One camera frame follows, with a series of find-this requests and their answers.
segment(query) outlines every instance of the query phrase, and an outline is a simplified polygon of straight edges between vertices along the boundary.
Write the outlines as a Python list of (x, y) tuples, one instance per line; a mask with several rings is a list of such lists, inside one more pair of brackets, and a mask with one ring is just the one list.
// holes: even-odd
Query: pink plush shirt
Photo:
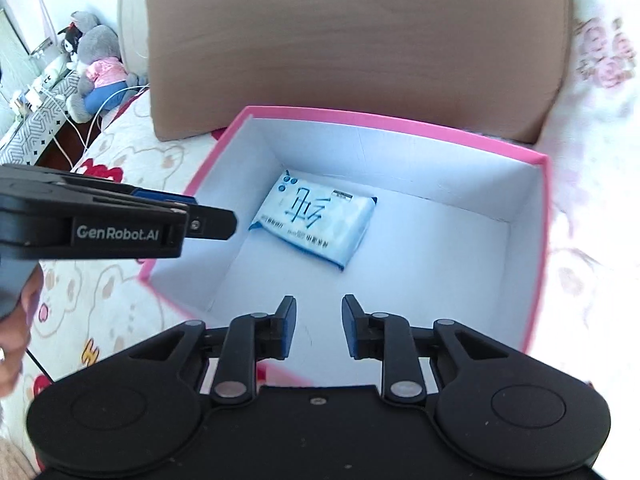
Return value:
[(117, 57), (106, 57), (89, 65), (86, 76), (96, 88), (126, 81), (127, 72)]

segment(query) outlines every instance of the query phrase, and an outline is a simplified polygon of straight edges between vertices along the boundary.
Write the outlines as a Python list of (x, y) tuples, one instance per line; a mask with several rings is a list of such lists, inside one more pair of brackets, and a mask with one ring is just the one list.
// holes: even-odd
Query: white cable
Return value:
[(76, 131), (76, 133), (78, 134), (78, 137), (80, 139), (80, 142), (82, 142), (82, 146), (86, 149), (86, 145), (84, 143), (84, 139), (82, 138), (82, 134), (80, 133), (80, 130), (78, 129), (78, 127), (76, 126), (76, 124), (71, 120), (71, 118), (66, 114), (66, 110), (63, 107), (63, 105), (61, 105), (58, 102), (58, 99), (51, 93), (49, 92), (46, 88), (42, 88), (42, 93), (44, 95), (46, 95), (49, 99), (51, 99), (55, 104), (58, 105), (58, 108), (60, 108), (62, 110), (62, 113), (65, 115), (65, 119), (66, 121), (71, 124), (71, 126), (73, 126), (74, 130)]
[(91, 121), (91, 125), (89, 126), (89, 132), (86, 134), (86, 142), (83, 142), (82, 144), (84, 145), (84, 152), (82, 153), (82, 156), (84, 156), (84, 154), (86, 153), (86, 150), (89, 149), (89, 142), (91, 141), (91, 131), (94, 129), (94, 124), (95, 121), (97, 120), (98, 116), (100, 115), (100, 112), (102, 111), (102, 109), (104, 108), (104, 105), (107, 104), (112, 97), (118, 95), (121, 92), (126, 92), (127, 90), (134, 90), (134, 89), (145, 89), (145, 88), (149, 88), (149, 85), (135, 85), (135, 86), (128, 86), (126, 88), (123, 88), (121, 90), (118, 90), (117, 92), (114, 92), (113, 94), (111, 94), (107, 99), (104, 100), (104, 102), (102, 103), (102, 105), (100, 106), (100, 108), (98, 108), (97, 113), (94, 115), (94, 120)]
[(58, 139), (56, 138), (56, 136), (53, 136), (53, 142), (56, 143), (56, 146), (60, 149), (62, 154), (65, 156), (66, 161), (69, 163), (69, 166), (71, 167), (71, 169), (73, 169), (74, 164), (71, 162), (71, 158), (66, 154), (66, 151), (62, 149), (62, 146), (60, 146), (60, 143), (58, 142)]

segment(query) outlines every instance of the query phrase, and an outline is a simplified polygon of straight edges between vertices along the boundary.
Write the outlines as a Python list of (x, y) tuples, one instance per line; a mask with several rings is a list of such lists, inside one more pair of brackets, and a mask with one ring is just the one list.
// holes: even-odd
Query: pillow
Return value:
[(246, 105), (371, 112), (534, 141), (570, 0), (147, 0), (156, 135)]

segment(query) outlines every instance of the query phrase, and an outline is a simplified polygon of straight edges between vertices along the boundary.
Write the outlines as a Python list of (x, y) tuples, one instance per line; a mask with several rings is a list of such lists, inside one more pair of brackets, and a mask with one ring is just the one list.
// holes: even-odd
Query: blue plush pants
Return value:
[(100, 88), (94, 88), (94, 91), (90, 92), (89, 95), (84, 98), (84, 108), (91, 115), (95, 115), (98, 113), (98, 110), (102, 106), (102, 103), (107, 101), (106, 104), (102, 107), (103, 110), (109, 111), (113, 110), (116, 106), (118, 106), (124, 97), (126, 92), (120, 92), (117, 95), (114, 95), (111, 99), (109, 97), (117, 92), (118, 90), (124, 90), (127, 87), (126, 81), (121, 81), (119, 83), (113, 83), (107, 86), (101, 86)]

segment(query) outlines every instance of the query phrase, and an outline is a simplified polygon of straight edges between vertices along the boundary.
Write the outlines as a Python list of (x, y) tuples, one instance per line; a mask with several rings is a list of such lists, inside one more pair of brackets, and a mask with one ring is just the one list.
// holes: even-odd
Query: gray plush toy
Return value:
[(120, 62), (118, 37), (90, 12), (74, 12), (72, 23), (82, 32), (78, 42), (80, 74), (78, 92), (66, 100), (69, 115), (76, 123), (87, 123), (98, 110), (111, 110), (136, 94), (126, 90), (138, 84), (135, 74), (127, 74)]

